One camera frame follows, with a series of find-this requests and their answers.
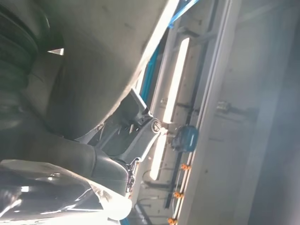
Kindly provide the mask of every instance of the bolt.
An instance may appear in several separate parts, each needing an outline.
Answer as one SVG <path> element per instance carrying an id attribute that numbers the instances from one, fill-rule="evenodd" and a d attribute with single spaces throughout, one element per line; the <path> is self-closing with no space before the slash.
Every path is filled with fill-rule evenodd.
<path id="1" fill-rule="evenodd" d="M 160 121 L 158 120 L 155 120 L 152 122 L 152 130 L 155 133 L 158 133 L 161 128 L 161 125 L 160 123 Z"/>

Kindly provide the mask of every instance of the fluorescent light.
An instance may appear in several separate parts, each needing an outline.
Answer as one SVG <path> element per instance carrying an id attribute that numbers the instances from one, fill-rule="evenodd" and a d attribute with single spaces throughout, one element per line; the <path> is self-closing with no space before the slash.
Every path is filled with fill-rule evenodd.
<path id="1" fill-rule="evenodd" d="M 158 172 L 161 167 L 161 162 L 162 155 L 164 154 L 164 145 L 167 141 L 167 135 L 161 135 L 158 138 L 155 146 L 155 156 L 152 160 L 152 165 L 151 166 L 150 177 L 154 180 L 157 180 Z"/>
<path id="2" fill-rule="evenodd" d="M 165 123 L 171 122 L 171 117 L 173 113 L 175 101 L 179 91 L 179 85 L 182 74 L 183 66 L 185 65 L 185 56 L 188 51 L 189 41 L 190 39 L 188 37 L 184 39 L 180 45 L 177 62 L 175 66 L 173 77 L 172 79 L 171 86 L 170 87 L 169 95 L 167 96 L 166 110 L 164 114 L 163 121 Z"/>
<path id="3" fill-rule="evenodd" d="M 163 121 L 165 123 L 170 123 L 171 121 L 175 101 L 179 90 L 179 85 L 182 74 L 183 66 L 185 65 L 186 53 L 188 52 L 189 41 L 190 39 L 188 37 L 181 42 L 179 55 L 175 66 L 173 77 L 172 78 L 171 86 L 170 87 L 169 95 L 167 97 L 166 110 L 164 111 L 163 117 Z M 166 141 L 167 135 L 161 135 L 158 138 L 158 142 L 156 144 L 155 155 L 153 157 L 152 165 L 151 166 L 150 171 L 150 177 L 152 179 L 158 179 L 161 159 L 164 151 L 164 146 L 166 145 Z"/>

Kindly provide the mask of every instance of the ceiling light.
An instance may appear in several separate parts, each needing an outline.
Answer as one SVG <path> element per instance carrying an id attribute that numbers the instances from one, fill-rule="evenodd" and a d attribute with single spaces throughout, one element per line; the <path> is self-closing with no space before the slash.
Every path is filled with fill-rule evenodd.
<path id="1" fill-rule="evenodd" d="M 171 122 L 175 101 L 179 91 L 179 85 L 180 83 L 181 76 L 182 74 L 183 66 L 185 65 L 186 53 L 188 52 L 189 41 L 190 41 L 189 38 L 185 38 L 181 42 L 179 55 L 177 57 L 177 61 L 175 66 L 173 77 L 172 78 L 171 86 L 170 87 L 169 95 L 167 97 L 166 110 L 164 111 L 163 117 L 163 121 L 165 123 Z M 153 180 L 157 180 L 158 177 L 158 173 L 161 167 L 162 156 L 164 151 L 164 146 L 166 145 L 166 141 L 167 141 L 167 135 L 161 135 L 158 138 L 150 172 L 150 177 Z"/>

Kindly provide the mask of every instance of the plastic cover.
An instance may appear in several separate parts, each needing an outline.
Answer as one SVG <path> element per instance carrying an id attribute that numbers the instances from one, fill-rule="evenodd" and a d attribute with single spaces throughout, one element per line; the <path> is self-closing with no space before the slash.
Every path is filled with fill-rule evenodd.
<path id="1" fill-rule="evenodd" d="M 0 163 L 0 223 L 76 213 L 121 220 L 131 206 L 129 199 L 59 166 L 22 160 Z"/>

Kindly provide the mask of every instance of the black leather seat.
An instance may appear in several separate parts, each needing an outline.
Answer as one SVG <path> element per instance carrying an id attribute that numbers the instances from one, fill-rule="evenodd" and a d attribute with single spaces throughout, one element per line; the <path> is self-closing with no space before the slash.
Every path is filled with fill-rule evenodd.
<path id="1" fill-rule="evenodd" d="M 0 0 L 0 98 L 18 99 L 0 100 L 0 156 L 53 163 L 124 194 L 125 167 L 72 140 L 129 93 L 164 32 L 150 38 L 166 2 Z M 47 52 L 54 47 L 65 55 Z"/>

